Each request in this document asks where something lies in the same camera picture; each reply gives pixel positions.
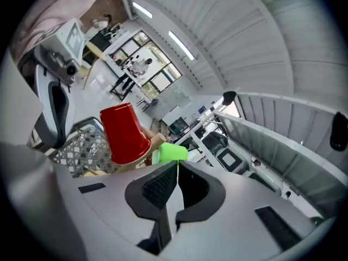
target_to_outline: table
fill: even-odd
[[[105,63],[112,70],[112,72],[117,76],[117,78],[120,78],[121,76],[125,74],[125,72],[121,70],[121,68],[118,66],[118,64],[116,64],[113,58],[111,58],[109,55],[105,55],[105,57],[106,57]]]
[[[84,76],[84,77],[86,77],[85,83],[83,84],[83,90],[84,90],[85,87],[86,87],[87,80],[88,80],[89,76],[91,75],[91,71],[92,71],[93,66],[94,66],[94,64],[96,63],[96,61],[97,61],[98,59],[102,59],[103,61],[106,61],[105,55],[103,54],[103,52],[102,52],[96,45],[94,45],[94,44],[91,43],[90,41],[87,41],[87,42],[86,42],[86,47],[89,49],[89,51],[88,51],[85,55],[83,55],[82,58],[84,58],[87,54],[89,54],[89,53],[91,52],[92,54],[94,54],[95,59],[93,60],[93,62],[92,62],[92,64],[91,64],[91,67],[90,67],[89,70],[86,70],[86,69],[83,68],[82,66],[81,66],[80,69],[79,69],[80,72],[84,72],[84,73],[85,73],[85,76]]]
[[[131,89],[137,85],[139,88],[142,88],[141,84],[138,82],[138,80],[131,75],[131,73],[128,70],[123,70],[123,72],[133,81],[130,86],[127,88],[126,92],[122,95],[120,93],[118,93],[116,91],[116,87],[119,86],[122,82],[118,83],[118,80],[116,81],[115,85],[112,87],[112,89],[110,90],[110,93],[115,94],[117,97],[119,97],[119,99],[121,100],[121,102],[127,97],[127,95],[129,94],[129,92],[131,91]]]

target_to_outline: white ceiling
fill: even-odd
[[[238,88],[348,110],[347,54],[318,1],[130,1],[153,14],[151,19],[136,10],[138,21],[179,55],[202,94]],[[195,60],[185,56],[168,36],[169,30]]]

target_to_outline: black slot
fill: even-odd
[[[176,214],[176,225],[204,221],[222,206],[225,187],[215,177],[200,171],[186,161],[179,162],[179,187],[183,193],[184,210]]]
[[[106,186],[103,183],[96,183],[91,185],[84,185],[83,187],[79,187],[78,189],[82,194],[85,194],[87,192],[95,191],[102,188],[106,188]]]
[[[271,207],[257,209],[255,213],[283,251],[301,241],[301,238]]]

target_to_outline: wooden stick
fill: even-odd
[[[152,139],[155,136],[155,134],[152,131],[150,131],[148,128],[142,127],[142,131],[150,139]]]
[[[165,141],[166,141],[166,139],[165,139],[165,137],[163,136],[162,133],[156,134],[153,138],[151,138],[151,148],[147,152],[147,154],[145,154],[141,159],[137,160],[134,163],[131,163],[131,164],[128,164],[128,165],[120,167],[116,171],[116,173],[122,173],[122,172],[126,172],[126,171],[129,171],[129,170],[135,169],[137,164],[139,164],[143,159],[147,158],[150,154],[152,154],[153,151],[157,150],[159,148],[159,146],[161,146]]]
[[[97,175],[97,176],[98,176],[98,173],[97,173],[97,172],[95,172],[94,170],[92,170],[92,169],[88,169],[88,171],[89,171],[89,172],[91,172],[93,175]]]
[[[94,66],[94,64],[95,64],[95,62],[96,62],[97,60],[98,60],[98,58],[96,58],[96,59],[93,60],[92,65],[91,65],[91,68],[88,70],[88,74],[87,74],[87,76],[86,76],[85,84],[83,84],[82,90],[85,90],[86,84],[87,84],[87,80],[88,80],[89,76],[91,75],[91,71],[92,71],[93,66]]]

